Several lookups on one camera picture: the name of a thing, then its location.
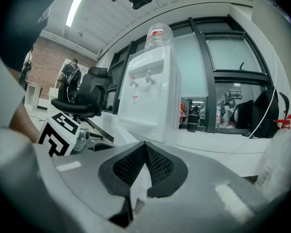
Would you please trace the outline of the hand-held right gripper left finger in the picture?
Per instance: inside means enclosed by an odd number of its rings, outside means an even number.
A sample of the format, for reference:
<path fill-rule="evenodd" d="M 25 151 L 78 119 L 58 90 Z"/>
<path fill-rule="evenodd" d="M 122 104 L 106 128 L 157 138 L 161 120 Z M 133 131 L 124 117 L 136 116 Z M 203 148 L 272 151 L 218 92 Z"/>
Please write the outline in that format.
<path fill-rule="evenodd" d="M 144 142 L 98 152 L 50 157 L 36 145 L 37 166 L 54 205 L 43 203 L 50 217 L 48 233 L 149 233 L 149 219 L 133 218 L 130 186 L 113 169 L 121 159 L 144 152 Z"/>

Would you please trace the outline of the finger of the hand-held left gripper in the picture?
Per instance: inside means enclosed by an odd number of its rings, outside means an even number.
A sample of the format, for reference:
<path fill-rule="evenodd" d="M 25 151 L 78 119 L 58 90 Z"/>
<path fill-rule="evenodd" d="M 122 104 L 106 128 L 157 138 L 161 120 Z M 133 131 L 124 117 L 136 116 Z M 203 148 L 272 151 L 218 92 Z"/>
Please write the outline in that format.
<path fill-rule="evenodd" d="M 114 145 L 105 141 L 90 141 L 87 148 L 93 152 L 114 148 Z"/>

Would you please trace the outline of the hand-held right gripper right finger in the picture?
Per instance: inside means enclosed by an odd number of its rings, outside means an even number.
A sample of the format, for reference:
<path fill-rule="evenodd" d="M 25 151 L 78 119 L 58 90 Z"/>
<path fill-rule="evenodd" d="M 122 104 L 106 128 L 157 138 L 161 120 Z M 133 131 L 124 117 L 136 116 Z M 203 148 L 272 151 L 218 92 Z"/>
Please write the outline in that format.
<path fill-rule="evenodd" d="M 155 143 L 188 168 L 183 185 L 166 198 L 148 198 L 133 221 L 134 233 L 232 233 L 256 216 L 267 199 L 220 162 Z"/>

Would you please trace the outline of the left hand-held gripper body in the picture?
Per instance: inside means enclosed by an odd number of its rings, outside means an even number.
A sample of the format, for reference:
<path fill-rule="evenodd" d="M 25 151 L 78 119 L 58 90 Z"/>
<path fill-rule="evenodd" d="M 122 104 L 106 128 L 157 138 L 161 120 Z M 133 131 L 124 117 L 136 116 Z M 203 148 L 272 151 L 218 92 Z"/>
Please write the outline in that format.
<path fill-rule="evenodd" d="M 67 156 L 81 153 L 89 138 L 88 129 L 60 112 L 45 120 L 38 144 L 43 145 L 51 157 Z"/>

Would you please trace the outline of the white water dispenser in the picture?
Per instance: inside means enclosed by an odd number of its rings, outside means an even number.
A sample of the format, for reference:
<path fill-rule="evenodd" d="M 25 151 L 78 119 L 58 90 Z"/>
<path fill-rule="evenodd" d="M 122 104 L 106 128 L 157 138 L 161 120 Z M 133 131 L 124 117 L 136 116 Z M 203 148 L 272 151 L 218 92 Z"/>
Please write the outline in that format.
<path fill-rule="evenodd" d="M 166 142 L 179 127 L 181 72 L 172 47 L 133 57 L 122 84 L 119 125 L 145 138 Z"/>

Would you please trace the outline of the person's left forearm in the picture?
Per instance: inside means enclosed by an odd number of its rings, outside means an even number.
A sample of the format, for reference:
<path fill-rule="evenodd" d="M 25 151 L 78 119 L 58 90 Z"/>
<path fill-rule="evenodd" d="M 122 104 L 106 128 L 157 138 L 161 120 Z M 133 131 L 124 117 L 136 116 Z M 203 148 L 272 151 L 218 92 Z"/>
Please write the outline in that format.
<path fill-rule="evenodd" d="M 9 127 L 10 129 L 27 136 L 33 143 L 36 142 L 39 131 L 32 123 L 23 102 L 21 102 L 17 107 Z"/>

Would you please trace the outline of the red and orange snack packet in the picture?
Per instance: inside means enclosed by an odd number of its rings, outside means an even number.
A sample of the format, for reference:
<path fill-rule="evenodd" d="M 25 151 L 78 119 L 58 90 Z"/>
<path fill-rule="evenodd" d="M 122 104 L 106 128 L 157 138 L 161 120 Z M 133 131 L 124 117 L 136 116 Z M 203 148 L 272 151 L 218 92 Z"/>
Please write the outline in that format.
<path fill-rule="evenodd" d="M 181 125 L 185 121 L 186 118 L 187 118 L 187 115 L 186 115 L 186 106 L 182 102 L 181 105 L 180 105 L 180 122 L 179 122 L 179 124 Z"/>

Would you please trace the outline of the clear empty water jug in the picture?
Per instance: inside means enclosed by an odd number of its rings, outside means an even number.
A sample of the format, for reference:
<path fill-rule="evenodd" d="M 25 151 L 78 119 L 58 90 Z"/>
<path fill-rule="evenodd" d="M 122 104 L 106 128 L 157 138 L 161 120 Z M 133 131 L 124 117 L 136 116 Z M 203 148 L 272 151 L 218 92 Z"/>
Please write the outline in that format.
<path fill-rule="evenodd" d="M 268 201 L 291 190 L 291 115 L 277 120 L 280 129 L 267 145 L 255 187 Z"/>

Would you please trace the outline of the clear water jug red label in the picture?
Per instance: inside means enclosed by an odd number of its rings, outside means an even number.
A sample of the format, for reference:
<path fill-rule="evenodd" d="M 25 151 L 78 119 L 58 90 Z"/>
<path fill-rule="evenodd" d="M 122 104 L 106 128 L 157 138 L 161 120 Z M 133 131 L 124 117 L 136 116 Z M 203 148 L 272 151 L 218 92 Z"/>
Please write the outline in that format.
<path fill-rule="evenodd" d="M 148 30 L 144 52 L 158 47 L 170 46 L 173 39 L 173 31 L 168 25 L 163 23 L 154 24 Z"/>

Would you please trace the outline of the small white table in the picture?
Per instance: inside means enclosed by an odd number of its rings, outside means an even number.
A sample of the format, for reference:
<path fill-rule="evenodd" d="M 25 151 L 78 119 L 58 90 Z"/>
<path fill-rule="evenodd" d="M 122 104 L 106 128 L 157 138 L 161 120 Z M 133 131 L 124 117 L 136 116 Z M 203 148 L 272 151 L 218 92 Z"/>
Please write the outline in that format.
<path fill-rule="evenodd" d="M 38 109 L 40 92 L 41 92 L 40 85 L 32 82 L 27 82 L 27 90 L 24 105 L 31 111 L 36 111 Z"/>

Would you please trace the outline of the black office chair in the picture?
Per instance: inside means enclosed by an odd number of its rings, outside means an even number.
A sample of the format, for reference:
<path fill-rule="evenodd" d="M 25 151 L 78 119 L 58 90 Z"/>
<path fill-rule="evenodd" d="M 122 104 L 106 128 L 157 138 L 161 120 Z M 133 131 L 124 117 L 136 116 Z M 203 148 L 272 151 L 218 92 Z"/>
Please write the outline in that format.
<path fill-rule="evenodd" d="M 101 116 L 107 87 L 111 83 L 106 68 L 91 67 L 81 77 L 74 102 L 51 100 L 51 105 L 67 115 L 71 115 L 76 122 L 85 121 L 88 118 Z"/>

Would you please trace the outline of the black thermos bottle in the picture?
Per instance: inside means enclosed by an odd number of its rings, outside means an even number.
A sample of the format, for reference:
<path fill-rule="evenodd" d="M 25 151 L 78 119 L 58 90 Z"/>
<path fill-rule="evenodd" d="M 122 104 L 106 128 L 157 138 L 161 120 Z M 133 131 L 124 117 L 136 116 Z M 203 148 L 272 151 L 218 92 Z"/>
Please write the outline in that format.
<path fill-rule="evenodd" d="M 188 114 L 188 131 L 189 132 L 196 132 L 196 127 L 198 125 L 199 122 L 199 113 L 198 113 L 198 108 L 195 106 L 192 106 L 189 110 L 189 114 Z"/>

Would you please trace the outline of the person's black shirt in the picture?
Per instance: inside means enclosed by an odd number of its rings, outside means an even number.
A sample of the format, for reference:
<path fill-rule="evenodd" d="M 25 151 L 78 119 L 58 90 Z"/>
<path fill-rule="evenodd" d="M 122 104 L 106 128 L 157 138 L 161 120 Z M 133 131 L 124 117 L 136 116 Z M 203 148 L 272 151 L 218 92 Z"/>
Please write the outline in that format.
<path fill-rule="evenodd" d="M 0 58 L 20 72 L 27 53 L 46 27 L 55 0 L 0 1 Z"/>

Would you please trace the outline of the ceiling light strip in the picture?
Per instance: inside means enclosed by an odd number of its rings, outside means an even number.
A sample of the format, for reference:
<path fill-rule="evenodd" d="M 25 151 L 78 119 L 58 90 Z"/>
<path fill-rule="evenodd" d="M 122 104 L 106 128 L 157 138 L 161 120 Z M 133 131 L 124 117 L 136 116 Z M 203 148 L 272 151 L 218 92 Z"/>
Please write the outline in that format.
<path fill-rule="evenodd" d="M 71 6 L 70 6 L 70 9 L 69 9 L 69 12 L 68 12 L 68 16 L 67 16 L 67 19 L 66 19 L 66 26 L 68 27 L 71 27 L 72 26 L 72 22 L 74 20 L 74 17 L 76 15 L 76 12 L 78 10 L 78 7 L 80 5 L 82 0 L 73 0 Z"/>

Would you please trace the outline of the black framed frosted window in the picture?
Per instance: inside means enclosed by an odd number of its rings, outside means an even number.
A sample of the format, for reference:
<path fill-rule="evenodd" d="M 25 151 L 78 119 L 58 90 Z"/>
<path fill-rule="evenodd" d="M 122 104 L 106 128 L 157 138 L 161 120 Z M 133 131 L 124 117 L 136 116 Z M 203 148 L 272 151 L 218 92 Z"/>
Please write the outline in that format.
<path fill-rule="evenodd" d="M 198 108 L 196 132 L 245 133 L 235 128 L 236 106 L 255 101 L 274 87 L 269 69 L 256 44 L 231 17 L 189 18 L 169 27 L 173 31 L 174 57 L 181 72 L 181 102 L 187 118 L 179 129 L 188 131 L 188 114 Z M 111 62 L 112 84 L 105 109 L 118 114 L 122 84 L 130 60 L 144 53 L 146 35 L 116 53 Z M 216 106 L 221 107 L 221 124 L 216 128 Z"/>

